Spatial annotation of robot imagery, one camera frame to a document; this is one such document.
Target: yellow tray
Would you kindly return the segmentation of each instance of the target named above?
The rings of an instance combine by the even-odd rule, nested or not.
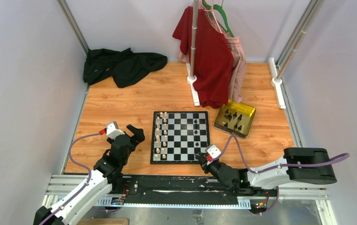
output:
[[[223,105],[218,111],[214,127],[225,133],[237,135],[239,138],[244,139],[249,134],[255,113],[256,108],[243,103],[237,104],[229,100],[228,105]]]

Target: red connector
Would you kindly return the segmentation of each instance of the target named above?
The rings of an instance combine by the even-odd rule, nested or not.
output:
[[[100,130],[99,132],[101,133],[101,135],[104,135],[106,133],[106,128]]]
[[[211,162],[211,161],[213,160],[212,156],[210,156],[210,155],[206,156],[206,159],[207,159],[209,162]]]

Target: sleeve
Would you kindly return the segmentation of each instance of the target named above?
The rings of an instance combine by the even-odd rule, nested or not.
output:
[[[180,44],[180,50],[181,52],[186,55],[188,54],[188,49],[189,49],[189,33],[188,33],[188,26],[190,26],[190,23],[192,23],[192,21],[190,21],[190,9],[191,7],[188,7],[185,9],[183,15],[181,16],[180,21],[178,22],[177,27],[174,30],[173,33],[173,37],[176,39],[181,40],[181,44]]]

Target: red shirt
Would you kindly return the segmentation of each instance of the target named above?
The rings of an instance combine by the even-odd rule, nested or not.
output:
[[[189,54],[192,38],[193,7],[185,9],[173,37],[181,40],[180,50]],[[214,29],[207,20],[205,11],[199,9],[196,31],[194,74],[197,80],[193,87],[203,107],[214,109],[228,104],[228,87],[231,80],[234,57],[225,36]]]

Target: white wall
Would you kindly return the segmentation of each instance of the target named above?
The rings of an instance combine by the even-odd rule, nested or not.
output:
[[[247,60],[279,57],[309,0],[225,0],[234,35]],[[191,0],[67,0],[91,49],[156,52],[177,60],[179,41],[172,38]]]
[[[0,224],[32,224],[63,164],[85,55],[54,0],[0,0]]]
[[[338,224],[357,224],[357,0],[326,0],[283,78],[305,145],[351,154],[327,190]]]

